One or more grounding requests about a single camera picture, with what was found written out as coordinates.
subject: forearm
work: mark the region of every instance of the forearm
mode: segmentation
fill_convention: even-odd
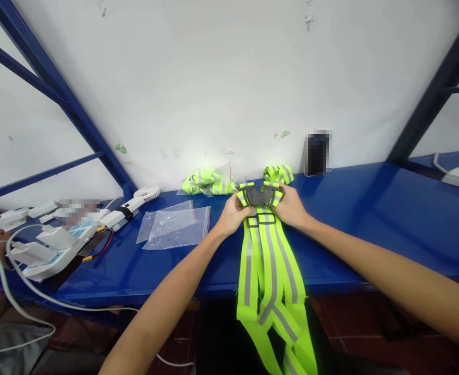
[[[190,252],[160,283],[110,352],[101,374],[145,374],[194,295],[225,237],[216,231]]]
[[[313,218],[300,228],[393,301],[459,343],[459,284]]]

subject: gray cloth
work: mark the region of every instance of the gray cloth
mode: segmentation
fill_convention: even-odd
[[[50,331],[48,327],[31,324],[0,323],[0,349],[28,342]],[[18,349],[0,353],[0,375],[29,375],[50,339],[47,337]]]

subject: person's finger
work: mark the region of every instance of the person's finger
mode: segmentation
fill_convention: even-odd
[[[255,215],[254,207],[245,207],[240,212],[238,212],[238,216],[241,218],[241,220],[251,215]]]

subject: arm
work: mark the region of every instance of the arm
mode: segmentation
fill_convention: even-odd
[[[459,344],[459,284],[410,259],[312,218],[297,191],[283,185],[276,212],[317,240],[394,302]]]
[[[107,356],[99,374],[145,374],[186,310],[219,245],[254,213],[234,193],[202,242],[160,283]]]

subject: white wall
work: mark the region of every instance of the white wall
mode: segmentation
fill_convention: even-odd
[[[459,151],[459,94],[450,96],[411,156],[453,151]]]
[[[1,27],[0,47],[31,70]],[[59,106],[0,65],[0,186],[91,153]],[[120,194],[101,162],[93,160],[1,197],[0,208]]]
[[[384,160],[459,32],[458,0],[316,0],[309,33],[306,0],[15,3],[136,184],[164,190],[227,161],[299,171],[315,129],[331,167]]]

